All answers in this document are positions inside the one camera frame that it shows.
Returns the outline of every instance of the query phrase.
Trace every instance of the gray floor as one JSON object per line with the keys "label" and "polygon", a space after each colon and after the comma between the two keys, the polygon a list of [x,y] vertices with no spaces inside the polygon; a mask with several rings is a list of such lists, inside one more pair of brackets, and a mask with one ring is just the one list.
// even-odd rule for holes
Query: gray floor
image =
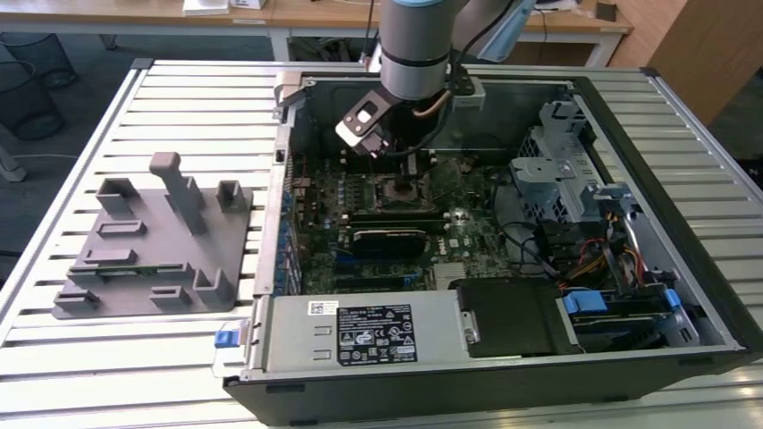
{"label": "gray floor", "polygon": [[[0,141],[12,155],[79,155],[107,109],[132,59],[151,57],[186,60],[274,59],[264,38],[120,36],[116,51],[107,51],[98,36],[62,35],[62,42],[80,79],[52,93],[67,127],[52,137],[19,142],[0,129]],[[0,49],[0,61],[8,54]],[[733,155],[763,153],[763,79],[755,77],[711,127]],[[23,250],[48,205],[67,177],[74,160],[24,158],[28,170],[22,183],[0,180],[0,249]],[[0,279],[7,278],[15,260],[0,257]]]}

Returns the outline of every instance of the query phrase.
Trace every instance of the wooden desk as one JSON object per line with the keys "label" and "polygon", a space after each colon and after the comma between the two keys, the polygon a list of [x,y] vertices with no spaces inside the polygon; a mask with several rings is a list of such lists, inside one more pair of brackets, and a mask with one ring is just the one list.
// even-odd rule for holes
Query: wooden desk
{"label": "wooden desk", "polygon": [[[376,0],[372,29],[378,28],[380,8],[386,1],[388,0]],[[360,38],[368,23],[368,5],[358,4],[363,2],[364,0],[356,0],[356,3],[342,0],[276,0],[271,25],[287,29],[287,36],[292,37]],[[591,13],[595,4],[597,0],[583,0],[582,10]],[[546,13],[545,19],[535,15],[527,21],[521,42],[594,45],[586,65],[606,67],[623,35],[633,29],[622,16],[617,22],[609,22],[573,12]]]}
{"label": "wooden desk", "polygon": [[[585,0],[590,7],[595,0]],[[380,11],[375,11],[372,28]],[[183,0],[3,0],[0,31],[91,34],[267,36],[276,61],[287,61],[290,37],[360,38],[368,6],[338,0],[268,0],[263,10],[231,8],[228,15],[183,16]],[[587,65],[603,67],[633,27],[575,13],[531,17],[523,42],[593,44]]]}

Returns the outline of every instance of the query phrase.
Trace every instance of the aluminum profile table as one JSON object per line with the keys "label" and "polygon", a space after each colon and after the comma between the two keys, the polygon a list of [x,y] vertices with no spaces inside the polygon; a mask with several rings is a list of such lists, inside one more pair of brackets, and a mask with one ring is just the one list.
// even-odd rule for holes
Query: aluminum profile table
{"label": "aluminum profile table", "polygon": [[[481,74],[589,76],[681,212],[763,321],[763,194],[661,78],[634,70],[478,66]],[[259,238],[276,139],[274,85],[283,71],[359,72],[347,64],[156,61],[134,69],[0,294],[0,426],[258,428],[214,377],[214,332],[252,311]],[[155,151],[176,151],[199,186],[255,188],[239,302],[224,314],[56,320],[62,289],[91,229],[106,177],[159,185]],[[617,163],[602,154],[611,174]],[[243,362],[232,358],[228,368]],[[690,379],[641,400],[339,427],[761,427],[763,369]]]}

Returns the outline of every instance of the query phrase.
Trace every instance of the warning label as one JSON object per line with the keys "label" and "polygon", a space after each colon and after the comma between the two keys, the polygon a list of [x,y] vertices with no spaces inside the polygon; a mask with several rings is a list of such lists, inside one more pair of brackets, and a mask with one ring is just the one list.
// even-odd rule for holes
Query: warning label
{"label": "warning label", "polygon": [[410,305],[347,307],[336,311],[338,361],[343,366],[416,362]]}

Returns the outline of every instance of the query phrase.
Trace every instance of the blue tab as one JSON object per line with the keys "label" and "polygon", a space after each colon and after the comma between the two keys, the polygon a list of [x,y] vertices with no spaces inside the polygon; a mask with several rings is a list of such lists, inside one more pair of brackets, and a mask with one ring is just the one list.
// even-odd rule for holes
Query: blue tab
{"label": "blue tab", "polygon": [[562,302],[565,303],[565,308],[567,309],[569,315],[574,315],[578,311],[581,311],[581,307],[578,307],[578,302],[575,302],[575,297],[573,297],[573,295],[563,297]]}
{"label": "blue tab", "polygon": [[570,315],[607,311],[607,303],[598,290],[575,290],[567,294],[562,301]]}
{"label": "blue tab", "polygon": [[666,299],[670,307],[675,310],[681,307],[681,297],[679,294],[673,289],[666,289]]}
{"label": "blue tab", "polygon": [[231,349],[239,347],[239,331],[215,332],[215,349]]}

